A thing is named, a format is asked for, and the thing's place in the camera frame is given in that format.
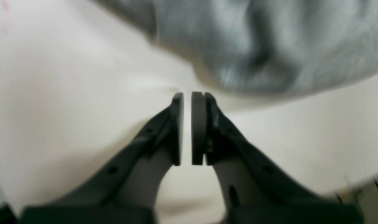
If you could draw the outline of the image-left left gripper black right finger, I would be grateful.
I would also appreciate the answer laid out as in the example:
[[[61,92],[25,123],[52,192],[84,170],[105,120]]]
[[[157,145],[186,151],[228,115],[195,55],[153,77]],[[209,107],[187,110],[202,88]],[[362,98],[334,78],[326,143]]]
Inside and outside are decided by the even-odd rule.
[[[226,224],[362,224],[356,205],[332,202],[294,181],[227,118],[210,93],[191,95],[192,163],[212,166]]]

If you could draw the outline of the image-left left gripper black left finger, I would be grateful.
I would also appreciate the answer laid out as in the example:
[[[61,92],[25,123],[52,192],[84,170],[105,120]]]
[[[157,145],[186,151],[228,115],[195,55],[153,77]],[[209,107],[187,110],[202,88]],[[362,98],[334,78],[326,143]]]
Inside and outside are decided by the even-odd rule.
[[[156,224],[165,174],[181,163],[183,93],[152,117],[132,141],[84,184],[42,206],[27,207],[21,224]]]

